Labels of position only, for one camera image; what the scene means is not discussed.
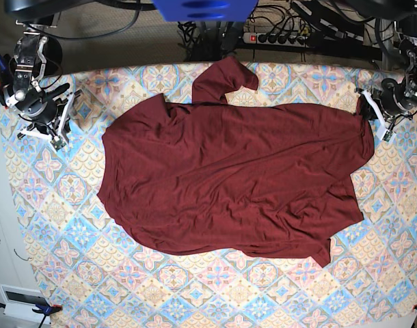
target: patterned tablecloth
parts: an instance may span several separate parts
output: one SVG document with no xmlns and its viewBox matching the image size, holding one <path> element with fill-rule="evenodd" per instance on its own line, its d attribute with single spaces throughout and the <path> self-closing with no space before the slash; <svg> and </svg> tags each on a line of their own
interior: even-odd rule
<svg viewBox="0 0 417 328">
<path fill-rule="evenodd" d="M 18 222 L 38 285 L 64 311 L 56 327 L 346 327 L 404 316 L 417 304 L 417 115 L 393 144 L 378 143 L 352 175 L 365 220 L 332 239 L 332 263 L 251 258 L 223 249 L 169 256 L 142 247 L 96 197 L 101 135 L 139 101 L 163 92 L 189 103 L 208 64 L 157 65 L 65 76 L 83 90 L 70 145 L 59 154 L 0 108 L 1 134 Z M 383 75 L 352 68 L 249 64 L 257 92 L 231 104 L 321 103 L 354 111 L 355 85 Z"/>
</svg>

